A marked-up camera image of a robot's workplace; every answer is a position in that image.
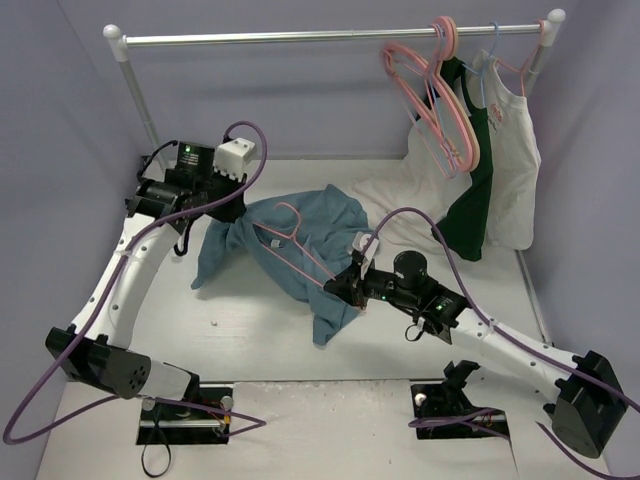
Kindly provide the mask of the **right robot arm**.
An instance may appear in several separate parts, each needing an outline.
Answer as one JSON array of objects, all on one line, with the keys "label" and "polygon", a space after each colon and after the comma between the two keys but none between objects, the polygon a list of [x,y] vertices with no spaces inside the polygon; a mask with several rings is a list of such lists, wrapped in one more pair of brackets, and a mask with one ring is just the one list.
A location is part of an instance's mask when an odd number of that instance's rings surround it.
[{"label": "right robot arm", "polygon": [[556,437],[574,452],[599,457],[627,411],[614,369],[604,356],[583,356],[536,341],[496,321],[429,276],[427,260],[405,251],[390,272],[351,264],[324,285],[326,292],[363,309],[379,300],[411,317],[420,332],[495,362],[534,387]]}]

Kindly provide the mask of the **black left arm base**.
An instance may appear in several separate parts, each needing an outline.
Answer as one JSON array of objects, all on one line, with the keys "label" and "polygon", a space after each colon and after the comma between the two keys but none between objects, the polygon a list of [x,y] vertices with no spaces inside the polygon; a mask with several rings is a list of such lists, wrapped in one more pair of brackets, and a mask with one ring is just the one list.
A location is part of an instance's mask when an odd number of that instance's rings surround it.
[{"label": "black left arm base", "polygon": [[227,444],[231,418],[184,406],[145,399],[141,407],[137,445]]}]

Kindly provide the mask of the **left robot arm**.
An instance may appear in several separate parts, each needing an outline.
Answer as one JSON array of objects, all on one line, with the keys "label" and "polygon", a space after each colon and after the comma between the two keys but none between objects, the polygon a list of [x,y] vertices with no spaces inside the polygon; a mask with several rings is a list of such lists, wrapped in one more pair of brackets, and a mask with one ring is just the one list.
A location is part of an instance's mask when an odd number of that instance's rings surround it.
[{"label": "left robot arm", "polygon": [[[139,178],[125,201],[119,243],[92,296],[66,329],[50,330],[45,346],[54,358],[68,355],[60,367],[70,379],[123,399],[164,398],[164,408],[185,420],[200,406],[198,375],[132,351],[134,326],[161,263],[196,218],[174,213],[204,215],[204,205],[232,195],[246,182],[256,146],[225,138],[218,148],[177,147],[176,164],[163,180]],[[163,217],[169,222],[153,227]]]}]

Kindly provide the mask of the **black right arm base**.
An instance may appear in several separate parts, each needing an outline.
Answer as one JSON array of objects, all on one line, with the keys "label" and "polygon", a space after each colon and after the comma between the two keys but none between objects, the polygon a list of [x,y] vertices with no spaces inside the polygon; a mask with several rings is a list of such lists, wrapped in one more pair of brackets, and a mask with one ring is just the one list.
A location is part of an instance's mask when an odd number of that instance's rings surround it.
[{"label": "black right arm base", "polygon": [[410,391],[414,419],[408,427],[418,440],[510,440],[506,413],[473,405],[459,388],[417,383],[411,385]]}]

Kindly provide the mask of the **blue t shirt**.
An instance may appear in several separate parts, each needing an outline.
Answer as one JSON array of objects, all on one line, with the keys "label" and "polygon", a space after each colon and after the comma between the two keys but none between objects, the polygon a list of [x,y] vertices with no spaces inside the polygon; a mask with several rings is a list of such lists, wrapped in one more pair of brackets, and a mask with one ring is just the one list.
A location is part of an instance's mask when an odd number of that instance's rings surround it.
[{"label": "blue t shirt", "polygon": [[231,254],[244,249],[287,295],[309,306],[312,341],[324,346],[359,315],[324,284],[351,264],[356,237],[370,232],[361,203],[331,184],[263,199],[233,223],[211,221],[191,288],[213,280]]}]

